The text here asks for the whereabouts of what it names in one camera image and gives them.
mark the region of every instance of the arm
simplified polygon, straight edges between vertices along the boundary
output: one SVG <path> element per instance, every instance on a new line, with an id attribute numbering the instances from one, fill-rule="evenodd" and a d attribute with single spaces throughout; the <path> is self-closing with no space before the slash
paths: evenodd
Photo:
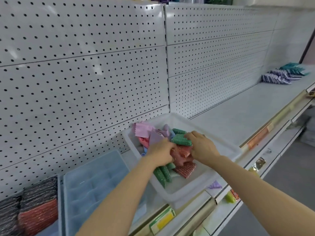
<path id="1" fill-rule="evenodd" d="M 221 156 L 204 135 L 193 131 L 186 137 L 194 146 L 193 157 L 223 177 L 270 235 L 314 234 L 314 211 Z"/>
<path id="2" fill-rule="evenodd" d="M 76 236 L 128 235 L 139 201 L 154 169 L 172 162 L 169 153 L 173 147 L 175 144 L 168 142 L 167 138 L 150 146 L 147 155 L 103 200 Z"/>

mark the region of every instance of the light blue plastic tray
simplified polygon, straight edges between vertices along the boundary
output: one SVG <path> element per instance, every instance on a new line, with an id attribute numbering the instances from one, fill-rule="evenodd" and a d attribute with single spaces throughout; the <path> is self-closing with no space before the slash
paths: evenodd
<path id="1" fill-rule="evenodd" d="M 76 234 L 102 200 L 128 173 L 120 153 L 112 151 L 64 175 L 67 236 Z M 142 197 L 138 209 L 145 208 L 145 204 L 146 199 Z"/>

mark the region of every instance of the plastic bin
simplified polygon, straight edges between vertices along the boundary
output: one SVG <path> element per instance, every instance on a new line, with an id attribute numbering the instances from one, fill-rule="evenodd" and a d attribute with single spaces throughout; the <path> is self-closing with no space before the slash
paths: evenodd
<path id="1" fill-rule="evenodd" d="M 112 151 L 64 175 L 65 233 L 74 236 L 102 200 L 129 173 L 118 151 Z M 147 211 L 143 196 L 133 223 Z"/>
<path id="2" fill-rule="evenodd" d="M 162 129 L 165 124 L 168 124 L 171 128 L 178 128 L 187 132 L 194 130 L 198 131 L 215 143 L 221 155 L 227 156 L 232 161 L 235 161 L 242 154 L 242 151 L 238 146 L 230 144 L 223 139 L 204 131 L 201 127 L 192 124 L 188 119 L 175 113 L 163 114 L 145 122 L 160 129 Z M 134 160 L 138 161 L 141 158 L 141 153 L 143 153 L 143 147 L 141 147 L 132 128 L 124 130 L 123 136 L 131 151 L 136 156 L 136 159 Z M 216 172 L 196 160 L 194 160 L 194 163 L 197 164 L 197 167 L 188 179 L 176 177 L 173 179 L 172 183 L 166 185 L 165 189 L 154 175 L 152 175 L 150 182 L 155 190 L 168 203 L 180 200 L 193 190 L 198 193 L 213 182 L 213 176 Z"/>

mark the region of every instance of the white plastic bin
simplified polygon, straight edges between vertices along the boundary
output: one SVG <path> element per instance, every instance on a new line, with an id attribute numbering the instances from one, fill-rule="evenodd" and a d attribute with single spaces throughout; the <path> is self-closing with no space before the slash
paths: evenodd
<path id="1" fill-rule="evenodd" d="M 145 122 L 160 129 L 162 129 L 165 124 L 168 124 L 171 128 L 178 128 L 187 132 L 194 130 L 198 131 L 215 143 L 221 155 L 227 156 L 232 161 L 235 161 L 242 154 L 241 149 L 238 146 L 234 146 L 233 144 L 204 131 L 201 127 L 192 124 L 188 119 L 175 113 L 163 114 Z M 123 136 L 131 151 L 136 156 L 135 160 L 138 161 L 141 158 L 141 153 L 143 153 L 143 148 L 140 147 L 140 142 L 132 131 L 132 128 L 124 130 Z M 155 190 L 168 203 L 178 201 L 191 191 L 198 193 L 213 182 L 213 177 L 216 175 L 216 172 L 196 160 L 194 160 L 194 163 L 197 164 L 197 167 L 188 179 L 176 177 L 173 179 L 172 183 L 167 184 L 165 189 L 154 175 L 151 177 L 150 182 Z"/>

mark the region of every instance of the right hand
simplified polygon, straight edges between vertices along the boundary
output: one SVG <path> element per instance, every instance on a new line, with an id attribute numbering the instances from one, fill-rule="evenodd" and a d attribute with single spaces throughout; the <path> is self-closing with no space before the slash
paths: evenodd
<path id="1" fill-rule="evenodd" d="M 202 164 L 214 168 L 214 165 L 221 157 L 215 144 L 199 132 L 192 131 L 185 134 L 185 137 L 192 142 L 192 156 Z"/>

